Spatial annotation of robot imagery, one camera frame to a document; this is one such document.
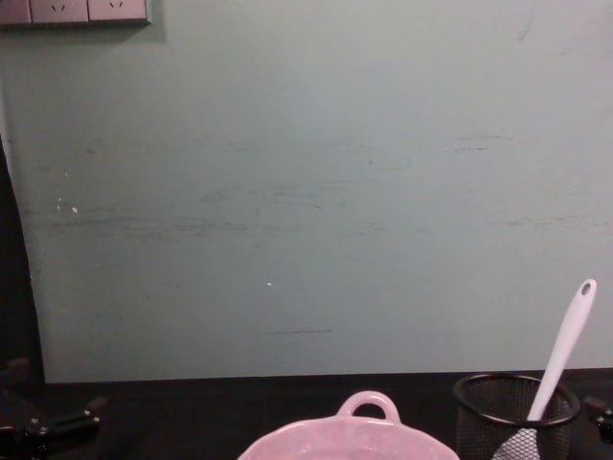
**pot handle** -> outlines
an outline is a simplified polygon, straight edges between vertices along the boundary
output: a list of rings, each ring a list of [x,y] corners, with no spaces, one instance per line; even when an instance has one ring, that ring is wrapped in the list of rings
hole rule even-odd
[[[352,416],[359,406],[366,404],[380,407],[385,414],[385,420],[400,424],[400,416],[392,400],[383,393],[377,393],[376,391],[362,391],[354,394],[345,401],[336,415]]]

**white plastic utensil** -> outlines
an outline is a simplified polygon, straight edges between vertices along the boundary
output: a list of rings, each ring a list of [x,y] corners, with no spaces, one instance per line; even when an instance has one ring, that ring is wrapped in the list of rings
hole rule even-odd
[[[587,280],[573,297],[557,333],[554,350],[528,414],[528,422],[538,422],[543,417],[547,404],[556,391],[557,383],[566,367],[568,358],[573,352],[590,310],[592,310],[596,288],[596,281]],[[536,443],[536,430],[522,428],[517,431],[498,448],[492,460],[540,460]]]

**pink ceramic pot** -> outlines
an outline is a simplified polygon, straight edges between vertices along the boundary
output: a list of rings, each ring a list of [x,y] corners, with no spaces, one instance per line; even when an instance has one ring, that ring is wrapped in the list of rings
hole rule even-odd
[[[383,409],[385,420],[354,417],[360,405]],[[405,426],[385,395],[351,396],[338,414],[284,426],[264,436],[239,460],[459,460],[436,439]]]

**electrical outlet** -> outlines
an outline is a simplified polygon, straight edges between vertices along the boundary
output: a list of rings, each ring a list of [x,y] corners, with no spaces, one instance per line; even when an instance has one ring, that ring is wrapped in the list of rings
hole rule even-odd
[[[90,21],[147,21],[147,0],[88,0]]]
[[[88,22],[87,0],[30,0],[37,24]]]
[[[0,0],[0,25],[30,24],[28,0]]]

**black mesh cup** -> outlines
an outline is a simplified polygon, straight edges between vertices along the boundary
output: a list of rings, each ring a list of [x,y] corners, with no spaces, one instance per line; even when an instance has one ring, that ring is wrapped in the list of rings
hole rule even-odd
[[[458,402],[456,451],[460,458],[492,460],[500,446],[517,434],[514,439],[519,450],[513,451],[518,458],[566,460],[579,400],[559,385],[543,418],[527,422],[539,383],[539,379],[510,374],[483,374],[458,381],[453,394]]]

